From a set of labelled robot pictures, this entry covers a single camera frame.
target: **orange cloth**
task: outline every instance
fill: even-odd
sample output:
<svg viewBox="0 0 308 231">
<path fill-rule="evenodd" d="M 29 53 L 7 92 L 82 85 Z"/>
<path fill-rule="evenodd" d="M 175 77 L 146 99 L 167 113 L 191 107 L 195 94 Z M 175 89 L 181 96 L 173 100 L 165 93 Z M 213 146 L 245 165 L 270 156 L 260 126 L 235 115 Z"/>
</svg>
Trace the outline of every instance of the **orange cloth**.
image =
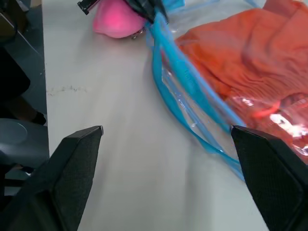
<svg viewBox="0 0 308 231">
<path fill-rule="evenodd" d="M 305 4 L 268 0 L 263 9 L 192 28 L 176 40 L 211 87 L 249 127 L 280 137 L 305 163 L 307 28 Z"/>
</svg>

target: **clear plastic bag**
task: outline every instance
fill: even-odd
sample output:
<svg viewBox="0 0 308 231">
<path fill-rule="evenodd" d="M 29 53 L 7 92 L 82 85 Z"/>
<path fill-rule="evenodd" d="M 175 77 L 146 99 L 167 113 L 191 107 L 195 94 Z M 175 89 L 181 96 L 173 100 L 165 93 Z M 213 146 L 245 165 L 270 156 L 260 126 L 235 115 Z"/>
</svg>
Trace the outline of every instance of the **clear plastic bag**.
<svg viewBox="0 0 308 231">
<path fill-rule="evenodd" d="M 275 135 L 308 163 L 306 9 L 291 0 L 210 0 L 174 10 L 169 25 L 158 14 L 150 27 L 165 103 L 241 178 L 232 125 Z"/>
</svg>

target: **white table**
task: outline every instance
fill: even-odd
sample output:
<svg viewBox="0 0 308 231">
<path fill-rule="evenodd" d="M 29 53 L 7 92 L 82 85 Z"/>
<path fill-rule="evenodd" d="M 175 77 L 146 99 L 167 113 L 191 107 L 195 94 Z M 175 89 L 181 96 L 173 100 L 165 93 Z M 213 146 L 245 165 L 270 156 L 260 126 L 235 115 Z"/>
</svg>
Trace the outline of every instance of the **white table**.
<svg viewBox="0 0 308 231">
<path fill-rule="evenodd" d="M 263 231 L 246 186 L 172 117 L 152 79 L 145 39 L 91 31 L 78 0 L 44 0 L 50 153 L 103 125 L 80 231 Z"/>
</svg>

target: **gray floor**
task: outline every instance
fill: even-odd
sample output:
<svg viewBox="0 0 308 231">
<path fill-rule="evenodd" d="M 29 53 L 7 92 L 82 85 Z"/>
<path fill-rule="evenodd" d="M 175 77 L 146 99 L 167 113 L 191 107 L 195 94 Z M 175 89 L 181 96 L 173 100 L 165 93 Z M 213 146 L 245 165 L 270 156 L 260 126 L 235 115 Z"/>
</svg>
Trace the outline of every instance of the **gray floor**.
<svg viewBox="0 0 308 231">
<path fill-rule="evenodd" d="M 38 54 L 20 35 L 6 49 L 31 80 L 24 98 L 35 109 L 47 114 L 42 9 L 41 6 L 30 8 L 30 0 L 23 0 L 23 3 L 29 8 L 26 15 L 30 22 L 23 35 Z"/>
</svg>

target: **pink sponge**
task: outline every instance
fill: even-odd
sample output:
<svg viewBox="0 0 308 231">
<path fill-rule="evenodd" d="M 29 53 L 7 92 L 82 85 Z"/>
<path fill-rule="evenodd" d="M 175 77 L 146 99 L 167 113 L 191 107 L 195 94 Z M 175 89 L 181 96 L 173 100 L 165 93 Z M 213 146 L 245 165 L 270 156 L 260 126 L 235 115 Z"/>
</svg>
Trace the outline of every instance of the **pink sponge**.
<svg viewBox="0 0 308 231">
<path fill-rule="evenodd" d="M 132 35 L 144 26 L 145 19 L 124 0 L 101 0 L 93 21 L 93 30 L 113 38 Z"/>
</svg>

